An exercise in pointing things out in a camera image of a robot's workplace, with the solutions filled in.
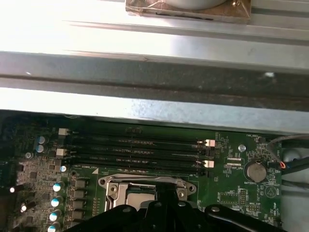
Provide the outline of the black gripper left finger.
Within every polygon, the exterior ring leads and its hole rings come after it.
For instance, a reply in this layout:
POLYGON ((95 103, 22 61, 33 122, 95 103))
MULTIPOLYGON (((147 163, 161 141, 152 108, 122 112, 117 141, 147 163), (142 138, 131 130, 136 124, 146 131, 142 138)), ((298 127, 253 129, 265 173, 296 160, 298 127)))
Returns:
POLYGON ((120 205, 89 220, 89 232, 165 232, 168 224, 169 184, 157 184, 155 200, 137 211, 120 205))

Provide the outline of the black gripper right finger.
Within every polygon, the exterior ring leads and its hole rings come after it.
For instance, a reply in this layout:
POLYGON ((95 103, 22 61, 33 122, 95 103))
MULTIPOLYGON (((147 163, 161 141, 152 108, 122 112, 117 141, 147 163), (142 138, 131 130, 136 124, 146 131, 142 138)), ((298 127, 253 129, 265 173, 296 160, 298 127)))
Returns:
POLYGON ((270 225, 251 216, 219 204, 209 205, 204 212, 190 203, 180 201, 176 185, 168 184, 168 206, 185 232, 281 232, 282 228, 270 225))

